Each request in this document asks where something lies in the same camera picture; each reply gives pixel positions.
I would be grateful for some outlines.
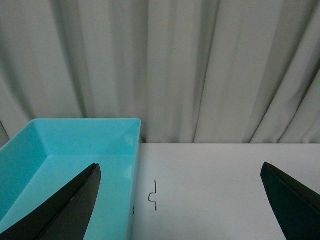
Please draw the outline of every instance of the white curtain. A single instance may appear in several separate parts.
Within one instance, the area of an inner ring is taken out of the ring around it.
[[[0,0],[0,146],[34,118],[148,143],[320,143],[317,0]]]

